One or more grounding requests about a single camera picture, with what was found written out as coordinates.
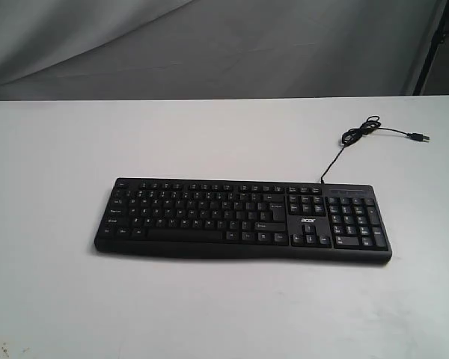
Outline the black metal stand frame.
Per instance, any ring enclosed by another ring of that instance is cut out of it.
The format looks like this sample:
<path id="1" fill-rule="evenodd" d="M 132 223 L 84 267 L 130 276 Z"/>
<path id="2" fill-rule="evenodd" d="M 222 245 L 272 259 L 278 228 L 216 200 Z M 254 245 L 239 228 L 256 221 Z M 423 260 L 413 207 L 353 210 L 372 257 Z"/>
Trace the black metal stand frame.
<path id="1" fill-rule="evenodd" d="M 449 1 L 445 2 L 413 94 L 449 95 Z"/>

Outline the black acer keyboard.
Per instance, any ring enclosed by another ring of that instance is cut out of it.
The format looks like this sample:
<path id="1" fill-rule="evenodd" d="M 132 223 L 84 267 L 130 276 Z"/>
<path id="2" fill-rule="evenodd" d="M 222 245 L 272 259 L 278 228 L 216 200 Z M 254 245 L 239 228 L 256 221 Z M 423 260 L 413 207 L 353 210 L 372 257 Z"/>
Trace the black acer keyboard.
<path id="1" fill-rule="evenodd" d="M 392 249 L 369 185 L 119 178 L 100 252 L 200 260 L 386 263 Z"/>

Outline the grey backdrop cloth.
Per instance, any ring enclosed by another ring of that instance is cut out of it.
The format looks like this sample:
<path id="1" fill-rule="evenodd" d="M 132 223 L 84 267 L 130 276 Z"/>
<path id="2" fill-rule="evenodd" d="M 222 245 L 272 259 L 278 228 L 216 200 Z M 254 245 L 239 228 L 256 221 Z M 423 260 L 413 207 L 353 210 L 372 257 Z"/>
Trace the grey backdrop cloth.
<path id="1" fill-rule="evenodd" d="M 409 95 L 443 1 L 0 1 L 0 100 Z"/>

